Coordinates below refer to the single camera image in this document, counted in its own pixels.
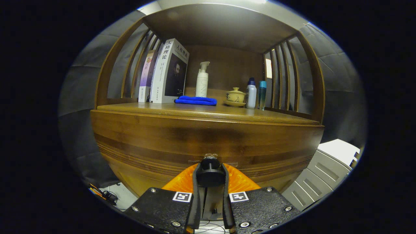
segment white bottle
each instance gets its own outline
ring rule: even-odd
[[[248,109],[254,109],[256,107],[256,94],[257,89],[254,81],[254,77],[248,80],[247,90],[245,94],[245,107]]]
[[[196,78],[196,91],[195,97],[207,97],[207,90],[208,90],[208,73],[205,71],[207,70],[207,66],[209,62],[201,62],[201,69],[198,72],[198,76]]]

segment folded blue cloth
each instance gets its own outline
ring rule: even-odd
[[[217,105],[217,100],[207,97],[180,96],[178,99],[175,99],[175,103],[215,106]]]

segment shelf top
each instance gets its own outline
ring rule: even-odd
[[[282,123],[282,124],[313,124],[319,122],[297,116],[268,110],[229,107],[223,103],[216,106],[190,105],[178,103],[121,103],[98,106],[98,110],[130,112],[148,115],[163,115],[169,117],[189,117],[220,121],[246,121],[253,123]]]
[[[158,11],[144,22],[163,40],[176,38],[183,46],[211,45],[264,53],[296,29],[247,8],[199,3]]]

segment white pump bottle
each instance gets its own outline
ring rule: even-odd
[[[208,90],[208,73],[205,71],[207,70],[207,66],[209,62],[201,62],[201,69],[198,72],[198,76],[196,78],[196,93],[195,97],[207,97],[207,90]]]

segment teacup lid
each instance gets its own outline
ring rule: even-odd
[[[245,93],[243,93],[242,91],[239,91],[238,89],[238,87],[234,87],[233,88],[234,90],[232,90],[232,91],[228,91],[228,92],[230,92],[230,93],[241,93],[241,94],[245,94]]]

